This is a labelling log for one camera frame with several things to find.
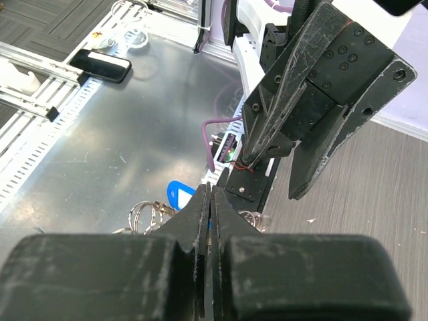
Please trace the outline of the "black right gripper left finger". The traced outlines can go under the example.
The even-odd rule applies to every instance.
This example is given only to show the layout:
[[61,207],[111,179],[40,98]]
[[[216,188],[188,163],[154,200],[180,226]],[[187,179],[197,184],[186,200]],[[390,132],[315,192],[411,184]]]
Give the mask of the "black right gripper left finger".
[[199,320],[210,184],[149,234],[24,237],[1,268],[2,320]]

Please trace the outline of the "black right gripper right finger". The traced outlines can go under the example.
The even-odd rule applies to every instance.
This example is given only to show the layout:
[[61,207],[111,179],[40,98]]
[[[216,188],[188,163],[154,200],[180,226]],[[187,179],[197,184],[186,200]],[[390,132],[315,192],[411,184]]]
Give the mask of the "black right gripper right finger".
[[376,239],[267,234],[219,187],[211,195],[216,320],[409,320],[411,306]]

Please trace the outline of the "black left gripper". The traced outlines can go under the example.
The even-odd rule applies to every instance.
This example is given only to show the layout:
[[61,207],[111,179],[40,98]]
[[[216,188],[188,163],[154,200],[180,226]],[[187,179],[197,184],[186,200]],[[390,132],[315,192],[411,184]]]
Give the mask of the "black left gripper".
[[281,127],[294,151],[288,198],[312,188],[334,153],[417,72],[322,1],[244,103],[241,159],[256,165]]

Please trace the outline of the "blue key tag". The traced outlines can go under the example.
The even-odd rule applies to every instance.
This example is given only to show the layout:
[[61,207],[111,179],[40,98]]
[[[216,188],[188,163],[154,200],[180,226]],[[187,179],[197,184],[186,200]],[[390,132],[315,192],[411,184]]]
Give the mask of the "blue key tag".
[[180,211],[191,200],[195,189],[180,182],[171,181],[167,186],[167,199],[170,207]]

